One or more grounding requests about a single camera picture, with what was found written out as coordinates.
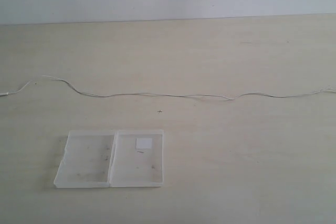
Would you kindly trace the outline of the white paper label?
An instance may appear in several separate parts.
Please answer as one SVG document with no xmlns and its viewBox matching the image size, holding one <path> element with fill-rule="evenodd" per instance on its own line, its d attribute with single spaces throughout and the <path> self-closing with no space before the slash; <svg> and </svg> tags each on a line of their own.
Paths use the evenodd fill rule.
<svg viewBox="0 0 336 224">
<path fill-rule="evenodd" d="M 136 149 L 138 150 L 147 150 L 151 149 L 153 144 L 152 138 L 140 137 L 136 138 Z"/>
</svg>

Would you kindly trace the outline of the clear plastic hinged storage box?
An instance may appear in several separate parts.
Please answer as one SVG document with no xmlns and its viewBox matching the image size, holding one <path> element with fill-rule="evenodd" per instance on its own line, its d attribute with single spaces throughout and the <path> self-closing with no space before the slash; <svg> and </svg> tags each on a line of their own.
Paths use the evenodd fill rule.
<svg viewBox="0 0 336 224">
<path fill-rule="evenodd" d="M 136 149 L 136 138 L 152 138 Z M 57 188 L 161 187 L 163 130 L 70 131 L 54 185 Z"/>
</svg>

